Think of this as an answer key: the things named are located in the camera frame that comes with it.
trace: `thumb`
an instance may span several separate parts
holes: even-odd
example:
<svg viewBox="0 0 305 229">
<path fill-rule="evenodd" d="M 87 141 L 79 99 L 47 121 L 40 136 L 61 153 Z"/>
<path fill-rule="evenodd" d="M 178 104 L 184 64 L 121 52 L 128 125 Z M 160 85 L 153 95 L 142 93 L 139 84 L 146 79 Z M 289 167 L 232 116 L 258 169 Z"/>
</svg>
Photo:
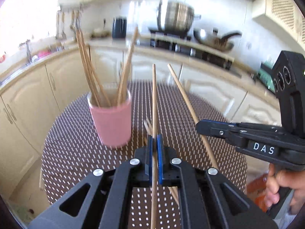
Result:
<svg viewBox="0 0 305 229">
<path fill-rule="evenodd" d="M 305 171 L 281 170 L 276 175 L 276 180 L 281 187 L 292 189 L 305 189 Z"/>
</svg>

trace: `tiled wall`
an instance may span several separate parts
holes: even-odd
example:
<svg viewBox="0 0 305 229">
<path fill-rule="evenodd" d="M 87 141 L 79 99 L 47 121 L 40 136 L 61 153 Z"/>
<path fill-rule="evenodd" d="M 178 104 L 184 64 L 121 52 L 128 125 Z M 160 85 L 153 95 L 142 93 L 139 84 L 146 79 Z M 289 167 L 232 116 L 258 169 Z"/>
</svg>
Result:
<svg viewBox="0 0 305 229">
<path fill-rule="evenodd" d="M 252 20 L 252 2 L 248 0 L 177 0 L 193 6 L 196 14 L 201 14 L 201 20 L 193 22 L 193 27 L 199 27 L 212 32 L 213 27 L 219 29 L 219 35 L 231 30 L 242 31 L 242 37 L 233 38 L 234 49 L 230 55 L 255 70 L 260 68 L 261 61 L 271 58 L 276 61 L 281 50 L 293 50 L 284 40 L 280 40 L 273 33 Z M 157 6 L 159 0 L 124 0 L 111 1 L 103 4 L 91 5 L 82 13 L 81 27 L 83 31 L 91 32 L 94 28 L 103 28 L 103 19 L 106 19 L 106 28 L 112 29 L 114 16 L 127 16 L 129 22 L 139 25 L 140 32 L 147 33 L 147 27 L 157 28 Z M 133 23 L 128 26 L 128 32 L 133 31 Z"/>
</svg>

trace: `bright window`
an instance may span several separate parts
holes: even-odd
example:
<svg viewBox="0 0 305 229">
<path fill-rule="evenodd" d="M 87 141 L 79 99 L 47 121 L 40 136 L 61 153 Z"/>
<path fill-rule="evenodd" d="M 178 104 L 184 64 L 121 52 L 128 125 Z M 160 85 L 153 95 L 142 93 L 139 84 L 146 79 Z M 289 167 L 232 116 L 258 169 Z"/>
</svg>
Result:
<svg viewBox="0 0 305 229">
<path fill-rule="evenodd" d="M 11 55 L 27 39 L 56 34 L 58 0 L 5 0 L 0 7 L 0 56 Z"/>
</svg>

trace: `gas stove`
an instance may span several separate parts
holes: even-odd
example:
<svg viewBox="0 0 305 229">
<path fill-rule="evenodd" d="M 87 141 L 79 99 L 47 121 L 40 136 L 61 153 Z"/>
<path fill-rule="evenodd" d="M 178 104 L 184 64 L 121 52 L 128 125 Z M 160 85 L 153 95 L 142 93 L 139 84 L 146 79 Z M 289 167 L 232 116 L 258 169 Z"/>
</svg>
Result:
<svg viewBox="0 0 305 229">
<path fill-rule="evenodd" d="M 161 48 L 169 50 L 171 52 L 177 52 L 186 56 L 190 56 L 196 59 L 201 59 L 225 69 L 230 69 L 232 65 L 232 61 L 228 60 L 228 58 L 224 58 L 224 54 L 222 52 L 219 52 L 219 54 L 217 54 L 218 50 L 213 49 L 213 53 L 211 53 L 211 51 L 204 51 L 203 49 L 198 49 L 194 47 L 194 44 L 192 44 L 192 46 L 188 46 L 187 42 L 191 42 L 192 36 L 189 36 L 187 34 L 177 34 L 175 32 L 169 31 L 159 31 L 152 28 L 149 28 L 149 31 L 151 33 L 149 46 L 151 47 Z M 183 44 L 178 44 L 173 42 L 172 40 L 156 39 L 156 36 L 158 35 L 169 36 L 186 42 L 184 42 Z"/>
</svg>

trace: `human hand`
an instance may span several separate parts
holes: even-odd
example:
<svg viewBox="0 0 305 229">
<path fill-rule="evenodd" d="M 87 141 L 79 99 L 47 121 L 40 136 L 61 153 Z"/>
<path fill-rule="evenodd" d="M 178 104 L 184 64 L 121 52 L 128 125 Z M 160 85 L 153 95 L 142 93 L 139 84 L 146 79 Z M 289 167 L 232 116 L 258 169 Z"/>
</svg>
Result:
<svg viewBox="0 0 305 229">
<path fill-rule="evenodd" d="M 269 165 L 268 178 L 266 183 L 265 203 L 267 207 L 277 204 L 280 200 L 278 193 L 280 186 L 295 189 L 291 200 L 291 214 L 297 214 L 305 202 L 305 171 L 281 170 L 276 177 L 275 167 Z"/>
</svg>

